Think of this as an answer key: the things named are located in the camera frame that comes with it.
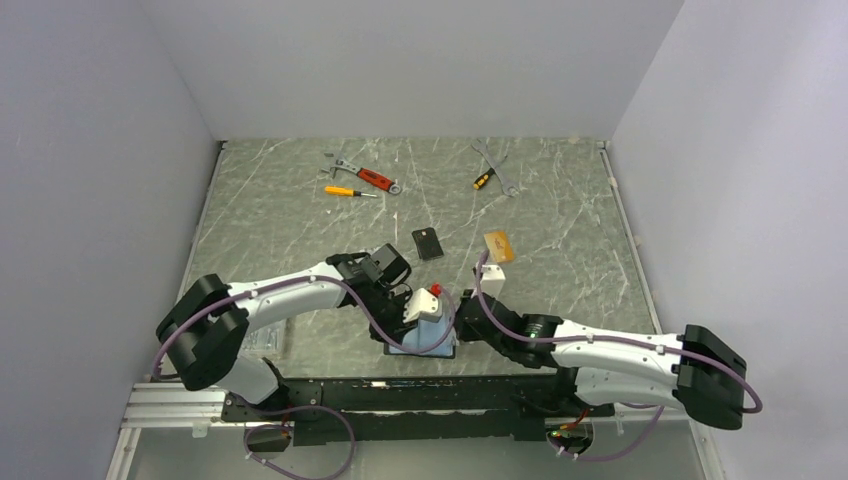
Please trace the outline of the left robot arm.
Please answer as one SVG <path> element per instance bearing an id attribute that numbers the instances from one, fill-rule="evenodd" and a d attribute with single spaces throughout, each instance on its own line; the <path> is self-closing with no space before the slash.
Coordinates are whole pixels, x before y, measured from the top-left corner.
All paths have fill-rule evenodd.
<path id="1" fill-rule="evenodd" d="M 411 330 L 404 320 L 409 294 L 397 292 L 411 273 L 409 262 L 390 244 L 372 253 L 334 254 L 299 272 L 225 283 L 216 274 L 195 281 L 159 323 L 156 360 L 168 358 L 189 391 L 211 386 L 247 402 L 264 420 L 287 406 L 287 388 L 267 360 L 244 355 L 254 331 L 301 314 L 358 307 L 370 332 L 384 343 L 400 343 Z"/>

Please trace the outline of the black leather card holder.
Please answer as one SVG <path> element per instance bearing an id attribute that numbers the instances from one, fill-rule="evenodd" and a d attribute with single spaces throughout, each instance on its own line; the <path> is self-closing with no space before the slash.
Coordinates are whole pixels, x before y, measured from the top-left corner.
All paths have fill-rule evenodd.
<path id="1" fill-rule="evenodd" d="M 416 356 L 453 359 L 456 356 L 456 335 L 447 313 L 436 321 L 420 319 L 401 341 L 403 349 L 386 344 L 383 353 L 389 356 Z"/>

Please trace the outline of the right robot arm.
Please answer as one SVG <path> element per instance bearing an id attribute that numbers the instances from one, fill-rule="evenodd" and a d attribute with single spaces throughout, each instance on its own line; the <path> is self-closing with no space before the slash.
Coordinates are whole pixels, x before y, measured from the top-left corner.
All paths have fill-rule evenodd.
<path id="1" fill-rule="evenodd" d="M 519 314 L 493 296 L 467 290 L 457 313 L 463 342 L 484 342 L 528 369 L 553 369 L 551 401 L 574 415 L 613 403 L 685 412 L 722 430 L 738 430 L 746 414 L 747 363 L 715 333 L 688 325 L 681 334 L 634 334 L 589 327 L 548 314 Z"/>

